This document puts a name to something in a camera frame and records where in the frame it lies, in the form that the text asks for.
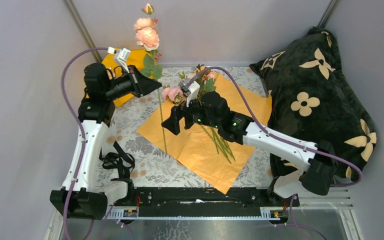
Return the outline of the orange wrapping paper sheet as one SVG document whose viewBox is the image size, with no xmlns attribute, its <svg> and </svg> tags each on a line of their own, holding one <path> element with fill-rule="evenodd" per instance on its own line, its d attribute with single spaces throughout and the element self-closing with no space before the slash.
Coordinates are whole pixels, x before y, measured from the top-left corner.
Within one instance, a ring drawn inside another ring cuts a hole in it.
<svg viewBox="0 0 384 240">
<path fill-rule="evenodd" d="M 250 116 L 235 85 L 222 74 L 215 73 L 216 91 L 227 100 L 231 110 Z M 263 125 L 267 125 L 272 111 L 271 90 L 268 96 L 260 96 L 242 85 L 239 86 L 251 110 Z M 165 150 L 160 107 L 137 129 L 137 133 L 161 150 Z M 229 163 L 216 151 L 214 142 L 203 131 L 199 124 L 184 129 L 180 122 L 181 132 L 178 135 L 164 130 L 165 143 L 169 156 L 173 157 L 191 172 L 209 183 L 212 187 L 226 194 L 240 175 L 247 163 L 251 162 L 255 147 L 229 142 L 235 161 Z"/>
</svg>

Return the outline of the pink fake flower stem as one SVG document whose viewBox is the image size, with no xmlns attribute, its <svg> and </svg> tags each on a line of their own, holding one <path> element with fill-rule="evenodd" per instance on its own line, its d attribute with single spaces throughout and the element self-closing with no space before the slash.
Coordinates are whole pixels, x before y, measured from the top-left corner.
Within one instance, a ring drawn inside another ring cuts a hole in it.
<svg viewBox="0 0 384 240">
<path fill-rule="evenodd" d="M 159 52 L 158 19 L 153 17 L 155 9 L 151 3 L 146 3 L 141 11 L 145 16 L 138 18 L 134 23 L 136 44 L 145 50 L 144 68 L 141 73 L 152 80 L 158 81 L 163 75 L 163 67 L 159 65 L 161 54 Z"/>
</svg>

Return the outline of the pink fake flower bunch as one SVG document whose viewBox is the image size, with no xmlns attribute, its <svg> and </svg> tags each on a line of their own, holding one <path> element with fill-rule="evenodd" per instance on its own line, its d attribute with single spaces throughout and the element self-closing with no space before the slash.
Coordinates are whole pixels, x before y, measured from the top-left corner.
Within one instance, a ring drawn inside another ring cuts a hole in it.
<svg viewBox="0 0 384 240">
<path fill-rule="evenodd" d="M 184 72 L 181 72 L 178 74 L 179 78 L 183 80 L 185 83 L 191 80 L 198 74 L 200 71 L 205 69 L 206 66 L 203 64 L 198 64 L 193 71 L 192 76 L 186 76 Z M 197 96 L 195 99 L 193 99 L 193 103 L 197 107 L 202 107 L 204 104 L 203 97 L 204 96 L 209 96 L 209 93 L 215 92 L 216 91 L 216 77 L 215 75 L 210 71 L 206 71 L 202 73 L 200 76 L 198 76 L 195 80 L 195 83 L 199 85 Z M 187 100 L 187 96 L 184 92 L 182 92 L 181 87 L 170 87 L 168 85 L 163 87 L 163 91 L 161 93 L 162 99 L 168 100 L 175 106 L 181 105 L 181 103 L 185 102 Z M 235 155 L 233 154 L 228 142 L 220 137 L 218 135 L 218 126 L 213 125 L 213 126 L 207 126 L 205 127 L 202 123 L 202 119 L 197 120 L 200 124 L 200 127 L 202 130 L 207 134 L 207 136 L 213 141 L 215 145 L 216 152 L 218 154 L 222 154 L 225 159 L 231 163 L 232 161 L 235 161 Z"/>
</svg>

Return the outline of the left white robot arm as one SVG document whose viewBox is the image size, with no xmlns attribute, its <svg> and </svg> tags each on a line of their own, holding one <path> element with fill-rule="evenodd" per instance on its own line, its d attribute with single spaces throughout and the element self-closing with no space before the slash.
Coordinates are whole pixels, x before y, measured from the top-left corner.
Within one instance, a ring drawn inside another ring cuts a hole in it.
<svg viewBox="0 0 384 240">
<path fill-rule="evenodd" d="M 95 185 L 104 136 L 115 111 L 114 100 L 128 94 L 141 98 L 162 87 L 134 65 L 127 69 L 127 73 L 113 79 L 102 63 L 92 63 L 84 69 L 86 96 L 74 114 L 78 125 L 76 148 L 61 189 L 52 190 L 49 197 L 64 218 L 101 220 L 108 206 L 116 201 L 128 206 L 135 200 L 129 177 L 112 180 L 102 187 Z"/>
</svg>

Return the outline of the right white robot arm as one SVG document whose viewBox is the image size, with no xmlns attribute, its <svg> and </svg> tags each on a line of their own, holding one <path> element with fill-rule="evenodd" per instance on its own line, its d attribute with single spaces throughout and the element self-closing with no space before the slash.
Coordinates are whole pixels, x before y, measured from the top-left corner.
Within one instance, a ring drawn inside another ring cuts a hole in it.
<svg viewBox="0 0 384 240">
<path fill-rule="evenodd" d="M 194 124 L 213 127 L 228 142 L 263 149 L 294 164 L 297 169 L 277 177 L 267 191 L 267 201 L 273 206 L 301 192 L 319 196 L 329 193 L 337 169 L 336 161 L 329 156 L 333 153 L 329 142 L 317 144 L 259 126 L 253 118 L 232 111 L 227 100 L 215 91 L 204 94 L 201 100 L 186 100 L 172 107 L 161 125 L 178 135 L 181 120 L 185 129 Z"/>
</svg>

